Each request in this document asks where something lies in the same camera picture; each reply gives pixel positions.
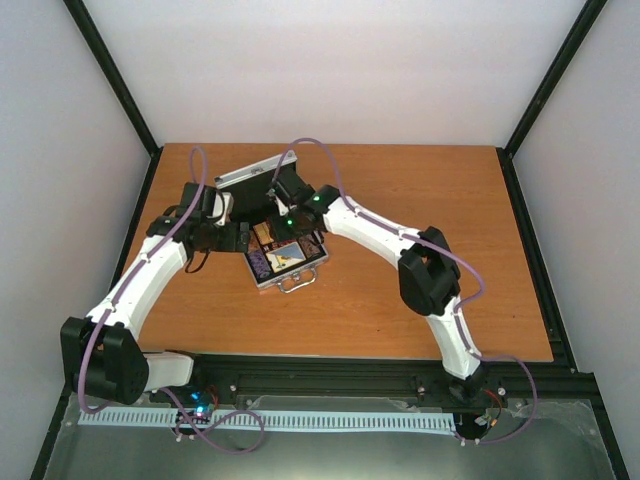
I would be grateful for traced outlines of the red playing card box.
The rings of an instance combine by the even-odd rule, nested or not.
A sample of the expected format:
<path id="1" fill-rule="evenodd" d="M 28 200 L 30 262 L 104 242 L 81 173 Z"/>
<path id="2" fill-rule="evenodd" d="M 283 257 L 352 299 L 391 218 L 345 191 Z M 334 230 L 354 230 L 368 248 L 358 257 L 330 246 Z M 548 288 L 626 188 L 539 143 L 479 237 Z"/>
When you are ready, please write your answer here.
<path id="1" fill-rule="evenodd" d="M 253 230 L 261 245 L 268 245 L 274 242 L 271 230 L 267 222 L 262 222 L 253 226 Z"/>

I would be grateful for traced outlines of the brown poker chip stack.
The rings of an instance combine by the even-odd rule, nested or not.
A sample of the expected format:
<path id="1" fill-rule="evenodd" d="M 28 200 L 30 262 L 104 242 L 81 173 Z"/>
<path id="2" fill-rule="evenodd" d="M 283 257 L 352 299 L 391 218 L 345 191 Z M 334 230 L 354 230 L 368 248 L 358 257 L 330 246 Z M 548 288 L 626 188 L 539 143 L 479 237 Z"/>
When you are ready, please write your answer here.
<path id="1" fill-rule="evenodd" d="M 298 243 L 307 258 L 317 257 L 324 254 L 324 250 L 311 236 L 298 239 Z"/>

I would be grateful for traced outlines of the blue playing card box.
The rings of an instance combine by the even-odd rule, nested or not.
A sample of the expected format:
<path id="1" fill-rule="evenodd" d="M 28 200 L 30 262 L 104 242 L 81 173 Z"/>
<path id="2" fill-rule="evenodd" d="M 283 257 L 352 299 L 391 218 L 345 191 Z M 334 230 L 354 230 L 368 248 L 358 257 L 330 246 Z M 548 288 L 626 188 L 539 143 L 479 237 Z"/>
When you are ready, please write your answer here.
<path id="1" fill-rule="evenodd" d="M 274 272 L 283 271 L 306 260 L 306 256 L 297 242 L 268 251 L 265 256 Z"/>

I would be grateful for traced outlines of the aluminium poker case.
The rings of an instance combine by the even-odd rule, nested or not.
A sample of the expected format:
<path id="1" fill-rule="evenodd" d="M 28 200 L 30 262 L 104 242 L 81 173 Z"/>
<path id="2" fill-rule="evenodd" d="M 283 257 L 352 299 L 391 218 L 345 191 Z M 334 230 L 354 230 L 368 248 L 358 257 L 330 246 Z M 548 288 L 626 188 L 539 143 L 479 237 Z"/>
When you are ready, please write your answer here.
<path id="1" fill-rule="evenodd" d="M 245 262 L 260 290 L 276 287 L 289 294 L 314 283 L 318 267 L 329 254 L 320 231 L 296 225 L 288 207 L 275 195 L 273 175 L 288 178 L 297 173 L 297 156 L 272 156 L 222 174 L 218 190 L 233 199 L 230 219 L 249 225 Z"/>

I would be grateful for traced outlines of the orange poker chip stack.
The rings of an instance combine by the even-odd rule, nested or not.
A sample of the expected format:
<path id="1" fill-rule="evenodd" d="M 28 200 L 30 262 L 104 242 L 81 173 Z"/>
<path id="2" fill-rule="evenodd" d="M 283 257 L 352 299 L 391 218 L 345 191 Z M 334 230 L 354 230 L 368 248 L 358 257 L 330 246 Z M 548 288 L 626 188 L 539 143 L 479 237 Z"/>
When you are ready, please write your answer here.
<path id="1" fill-rule="evenodd" d="M 267 252 L 269 250 L 268 245 L 262 245 L 256 237 L 252 237 L 249 243 L 249 251 L 261 251 Z"/>

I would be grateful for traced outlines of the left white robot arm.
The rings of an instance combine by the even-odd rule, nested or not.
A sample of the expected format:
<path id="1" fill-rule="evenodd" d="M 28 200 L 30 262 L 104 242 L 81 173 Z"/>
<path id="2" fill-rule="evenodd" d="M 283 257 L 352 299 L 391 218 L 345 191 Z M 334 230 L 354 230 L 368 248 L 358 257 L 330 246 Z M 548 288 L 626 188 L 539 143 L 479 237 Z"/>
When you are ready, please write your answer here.
<path id="1" fill-rule="evenodd" d="M 142 327 L 161 293 L 196 252 L 246 253 L 250 226 L 204 218 L 181 223 L 160 216 L 149 226 L 139 253 L 106 297 L 83 318 L 70 317 L 60 331 L 66 382 L 87 413 L 100 409 L 90 397 L 131 405 L 143 393 L 172 387 L 186 402 L 201 400 L 208 378 L 186 353 L 145 353 Z"/>

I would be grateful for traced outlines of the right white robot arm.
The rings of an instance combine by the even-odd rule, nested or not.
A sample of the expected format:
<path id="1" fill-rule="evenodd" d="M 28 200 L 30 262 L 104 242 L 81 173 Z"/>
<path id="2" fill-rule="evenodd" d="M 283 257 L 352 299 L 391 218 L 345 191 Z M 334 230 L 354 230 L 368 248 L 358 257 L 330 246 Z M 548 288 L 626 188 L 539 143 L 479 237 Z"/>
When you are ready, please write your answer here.
<path id="1" fill-rule="evenodd" d="M 426 318 L 447 374 L 450 395 L 469 405 L 482 389 L 481 353 L 472 340 L 461 308 L 459 265 L 442 232 L 394 223 L 344 196 L 330 185 L 273 185 L 278 206 L 271 235 L 280 241 L 322 231 L 351 240 L 390 263 L 398 273 L 404 304 Z"/>

